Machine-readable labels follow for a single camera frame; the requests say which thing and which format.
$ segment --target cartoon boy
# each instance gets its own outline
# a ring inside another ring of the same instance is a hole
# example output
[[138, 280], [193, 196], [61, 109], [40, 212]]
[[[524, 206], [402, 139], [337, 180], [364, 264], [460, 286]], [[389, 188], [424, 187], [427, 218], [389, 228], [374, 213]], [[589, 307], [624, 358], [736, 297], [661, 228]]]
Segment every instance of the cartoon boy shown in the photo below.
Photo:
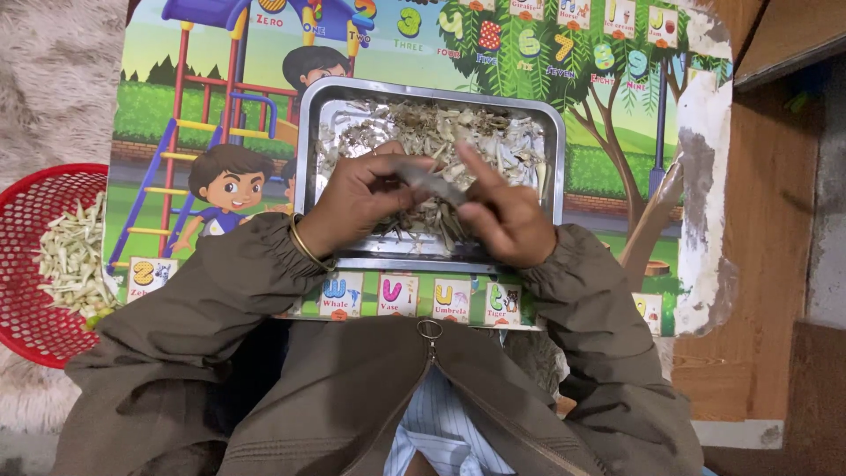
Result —
[[297, 161], [290, 159], [282, 166], [282, 188], [285, 189], [285, 198], [288, 198], [288, 205], [284, 205], [283, 213], [290, 215], [294, 212], [294, 189], [297, 184]]
[[273, 175], [273, 161], [260, 153], [234, 144], [220, 144], [203, 152], [191, 164], [188, 188], [191, 194], [213, 207], [194, 217], [171, 246], [173, 252], [183, 248], [194, 251], [189, 243], [200, 224], [200, 236], [223, 235], [247, 221], [236, 213], [257, 205], [261, 189]]
[[299, 123], [299, 102], [311, 83], [327, 76], [346, 76], [349, 59], [332, 47], [306, 46], [291, 50], [282, 61], [285, 80], [297, 90], [293, 104], [293, 120]]

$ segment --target red basket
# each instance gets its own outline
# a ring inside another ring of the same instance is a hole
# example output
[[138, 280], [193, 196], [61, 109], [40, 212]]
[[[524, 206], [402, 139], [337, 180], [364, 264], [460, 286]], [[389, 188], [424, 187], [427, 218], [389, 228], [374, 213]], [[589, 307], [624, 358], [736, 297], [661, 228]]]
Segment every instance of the red basket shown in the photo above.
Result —
[[78, 313], [47, 307], [52, 298], [36, 289], [38, 241], [63, 211], [94, 204], [106, 190], [108, 166], [70, 163], [24, 177], [0, 193], [0, 343], [34, 363], [64, 368], [69, 358], [97, 343]]

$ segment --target jacket sleeve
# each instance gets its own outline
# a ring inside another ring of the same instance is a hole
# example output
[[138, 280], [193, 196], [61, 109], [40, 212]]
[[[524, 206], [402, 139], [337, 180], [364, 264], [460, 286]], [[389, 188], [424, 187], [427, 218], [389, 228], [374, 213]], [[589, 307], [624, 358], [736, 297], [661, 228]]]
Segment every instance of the jacket sleeve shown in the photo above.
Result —
[[209, 390], [252, 329], [323, 278], [281, 213], [205, 238], [166, 285], [104, 318], [100, 342], [68, 362], [82, 395], [52, 473], [214, 474], [225, 438]]
[[701, 474], [689, 402], [662, 377], [649, 328], [613, 255], [589, 231], [564, 225], [553, 254], [523, 275], [570, 366], [559, 389], [577, 406], [564, 422], [606, 472]]

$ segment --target metal tray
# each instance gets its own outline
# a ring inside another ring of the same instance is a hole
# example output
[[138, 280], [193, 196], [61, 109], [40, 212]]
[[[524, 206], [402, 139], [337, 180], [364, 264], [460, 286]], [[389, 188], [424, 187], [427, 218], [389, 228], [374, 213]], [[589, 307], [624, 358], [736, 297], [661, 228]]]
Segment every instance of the metal tray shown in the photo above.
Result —
[[[320, 124], [329, 125], [337, 135], [356, 120], [370, 117], [370, 113], [352, 106], [353, 102], [379, 105], [407, 102], [464, 108], [501, 113], [510, 119], [531, 117], [543, 128], [543, 149], [547, 157], [547, 186], [540, 204], [554, 224], [563, 219], [564, 146], [565, 129], [561, 114], [552, 106], [539, 101], [510, 97], [483, 96], [467, 92], [442, 91], [425, 87], [401, 86], [380, 81], [330, 76], [317, 81], [303, 95], [299, 113], [297, 152], [297, 181], [294, 189], [294, 210], [308, 213], [314, 206], [327, 179], [320, 174], [316, 143]], [[353, 122], [340, 118], [352, 116]], [[444, 256], [446, 248], [438, 235], [422, 235], [415, 240], [403, 232], [385, 236], [372, 235], [336, 253], [339, 268], [403, 269], [457, 273], [501, 273], [508, 269], [487, 255], [476, 243], [456, 243], [452, 256]]]

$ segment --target olive green jacket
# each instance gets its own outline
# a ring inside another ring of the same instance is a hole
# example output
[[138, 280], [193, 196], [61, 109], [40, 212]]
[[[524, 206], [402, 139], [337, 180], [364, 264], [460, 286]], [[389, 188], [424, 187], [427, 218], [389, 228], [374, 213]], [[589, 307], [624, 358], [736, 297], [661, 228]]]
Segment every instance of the olive green jacket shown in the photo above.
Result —
[[82, 395], [52, 473], [381, 475], [435, 365], [519, 474], [699, 474], [689, 403], [662, 378], [613, 256], [566, 225], [546, 262], [521, 273], [571, 368], [560, 390], [578, 405], [565, 420], [483, 333], [443, 321], [430, 340], [430, 324], [386, 316], [294, 323], [279, 381], [227, 437], [210, 394], [230, 357], [325, 277], [288, 238], [287, 217], [258, 215], [206, 238], [160, 290], [98, 324], [100, 343], [67, 366]]

